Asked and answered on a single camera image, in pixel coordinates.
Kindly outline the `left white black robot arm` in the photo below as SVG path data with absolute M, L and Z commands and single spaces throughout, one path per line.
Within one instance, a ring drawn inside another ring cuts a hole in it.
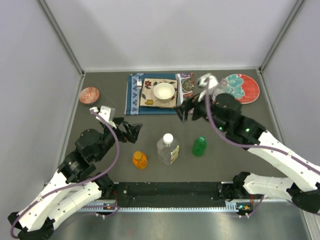
M 8 216 L 10 235 L 19 240 L 47 240 L 71 215 L 99 198 L 109 198 L 114 183 L 104 171 L 92 177 L 99 162 L 119 143 L 135 143 L 141 123 L 129 124 L 122 117 L 106 122 L 101 117 L 101 132 L 84 130 L 75 141 L 75 150 L 69 153 L 57 168 L 47 186 L 32 203 Z

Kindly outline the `square clear juice bottle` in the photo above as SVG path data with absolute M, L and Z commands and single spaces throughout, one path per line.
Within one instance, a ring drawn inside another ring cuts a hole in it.
M 163 137 L 157 142 L 158 159 L 166 165 L 172 164 L 177 159 L 179 150 L 180 145 L 174 137 L 171 144 L 165 144 Z

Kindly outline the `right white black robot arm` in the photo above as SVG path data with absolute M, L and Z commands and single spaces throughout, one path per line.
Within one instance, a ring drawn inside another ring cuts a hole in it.
M 293 203 L 298 208 L 320 213 L 320 168 L 282 144 L 264 126 L 242 115 L 242 105 L 231 94 L 222 93 L 212 102 L 203 91 L 186 98 L 175 108 L 182 122 L 193 110 L 192 120 L 206 119 L 227 143 L 256 155 L 285 177 L 259 176 L 241 172 L 233 179 L 233 192 L 239 198 L 267 195 Z

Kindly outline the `white bottle cap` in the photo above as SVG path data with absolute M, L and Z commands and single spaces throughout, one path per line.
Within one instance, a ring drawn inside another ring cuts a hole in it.
M 166 133 L 163 135 L 162 140 L 165 144 L 171 144 L 174 140 L 174 137 L 170 133 Z

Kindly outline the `clear bottle red label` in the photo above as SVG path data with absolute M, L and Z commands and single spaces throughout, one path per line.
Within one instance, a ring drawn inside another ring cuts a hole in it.
M 212 100 L 215 101 L 216 97 L 223 93 L 228 93 L 228 81 L 223 78 L 216 87 L 214 87 L 212 92 Z

